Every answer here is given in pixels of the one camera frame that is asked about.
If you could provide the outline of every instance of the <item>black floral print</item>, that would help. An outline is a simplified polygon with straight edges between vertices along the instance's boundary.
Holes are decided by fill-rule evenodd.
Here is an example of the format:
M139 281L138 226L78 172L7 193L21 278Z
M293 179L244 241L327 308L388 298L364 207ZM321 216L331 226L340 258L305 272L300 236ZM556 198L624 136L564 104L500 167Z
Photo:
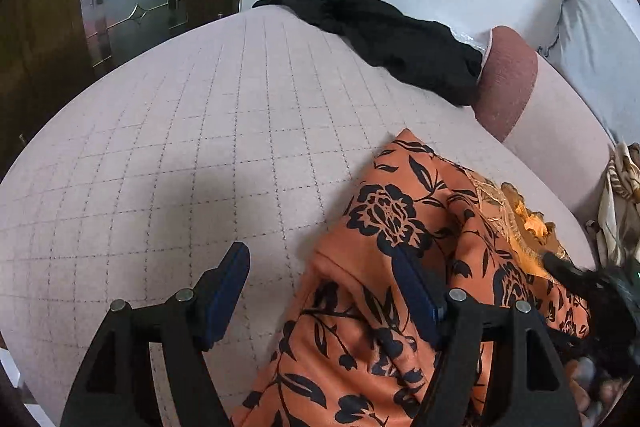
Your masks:
M553 300L549 301L549 306L547 308L546 317L545 318L549 322L555 322L556 321L556 305L554 304Z
M506 261L494 274L494 303L510 308L517 301L529 301L532 306L535 304L524 272L511 261Z
M398 245L416 255L424 251L427 238L424 225L415 219L414 200L395 185L365 185L349 212L348 229L362 235L377 235L380 251L392 256Z
M328 352L327 335L335 338L342 350L342 354L338 357L338 364L347 371L357 369L358 364L355 357L349 352L340 338L338 324L330 325L327 318L333 319L351 319L359 322L365 322L364 317L357 309L346 309L337 311L338 305L338 284L334 281L325 281L318 286L314 294L314 301L310 308L303 309L300 315L308 315L315 320L314 323L314 342L318 351L326 358L330 358Z
M371 418L380 426L386 425L386 418L382 421L374 411L373 403L363 394L347 394L338 400L340 410L335 414L335 420L341 424L360 422L366 417Z
M401 388L394 396L394 403L398 404L408 417L413 418L419 407L415 394L425 384L424 374L419 367L401 374L393 362L402 355L405 348L414 352L417 349L415 339L404 334L410 318L407 316L402 323L390 287L385 293L384 301L378 299L366 286L363 286L362 290L367 307L374 320L380 324L378 328L370 328L372 343L374 348L377 348L377 360L368 371L379 377L396 378Z
M569 335L575 336L577 328L574 322L574 309L569 308L566 311L566 315L564 316L564 321L560 322L559 326L560 331L564 331L564 333L569 333Z
M282 338L278 343L278 350L276 350L271 357L271 362L276 360L278 357L280 357L280 360L278 361L273 380L271 380L264 391L266 391L271 386L276 386L278 388L278 393L282 401L282 410L285 418L287 419L287 422L291 427L310 427L305 421L297 418L290 412L289 408L287 407L287 402L284 399L283 393L284 388L289 389L295 394L308 399L309 401L319 405L320 407L323 407L324 409L327 408L326 396L324 395L324 392L322 391L322 389L320 389L318 384L303 375L297 375L295 373L283 373L280 370L280 361L283 355L287 355L293 360L296 360L296 356L290 345L290 337L293 334L296 325L296 321L287 321L282 328ZM242 406L246 407L247 409L254 409L255 407L257 407L260 404L260 399L262 398L264 391L251 391L251 393L249 393L242 402ZM282 427L282 425L282 413L278 409L274 415L271 426Z

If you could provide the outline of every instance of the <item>mattress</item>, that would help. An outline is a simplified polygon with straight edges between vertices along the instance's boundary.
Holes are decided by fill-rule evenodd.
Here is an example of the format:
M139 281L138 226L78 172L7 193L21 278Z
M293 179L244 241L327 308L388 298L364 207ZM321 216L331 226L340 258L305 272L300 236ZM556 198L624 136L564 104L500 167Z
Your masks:
M224 406L240 403L315 238L405 127L516 185L557 223L574 261L592 263L572 214L469 108L367 66L280 7L164 42L72 100L0 185L0 330L50 418L59 422L110 301L164 301L234 240L249 246L252 269L226 337L205 357ZM153 353L162 416L177 427Z

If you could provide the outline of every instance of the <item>black fabric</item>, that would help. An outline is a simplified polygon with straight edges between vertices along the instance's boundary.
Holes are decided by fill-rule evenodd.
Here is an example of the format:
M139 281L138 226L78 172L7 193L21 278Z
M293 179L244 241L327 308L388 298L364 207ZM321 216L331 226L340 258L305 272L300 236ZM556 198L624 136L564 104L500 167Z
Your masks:
M429 89L455 105L478 96L482 54L458 42L445 25L402 15L381 0L261 0L292 9L303 21L347 37L370 66L400 82Z

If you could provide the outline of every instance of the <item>pink pillow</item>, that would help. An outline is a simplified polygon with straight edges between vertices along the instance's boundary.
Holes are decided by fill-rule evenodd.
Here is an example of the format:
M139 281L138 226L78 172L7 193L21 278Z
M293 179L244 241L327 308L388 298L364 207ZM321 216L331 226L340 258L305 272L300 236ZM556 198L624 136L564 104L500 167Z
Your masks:
M476 119L582 224L595 219L612 147L598 120L567 81L511 28L492 30L485 61Z

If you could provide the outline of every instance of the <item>grid pattern sheet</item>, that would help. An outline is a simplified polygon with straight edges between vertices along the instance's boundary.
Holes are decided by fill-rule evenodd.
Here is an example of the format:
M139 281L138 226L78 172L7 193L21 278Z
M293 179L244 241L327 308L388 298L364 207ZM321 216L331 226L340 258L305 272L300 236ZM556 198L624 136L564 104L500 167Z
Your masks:
M85 90L0 185L0 329L34 397L58 423L109 302L161 302L240 240L251 273L224 341L206 353L225 407L240 403L313 241L405 126L515 183L558 223L569 252L585 244L571 214L469 108L367 66L340 37L279 7L188 32ZM165 424L177 427L152 354Z

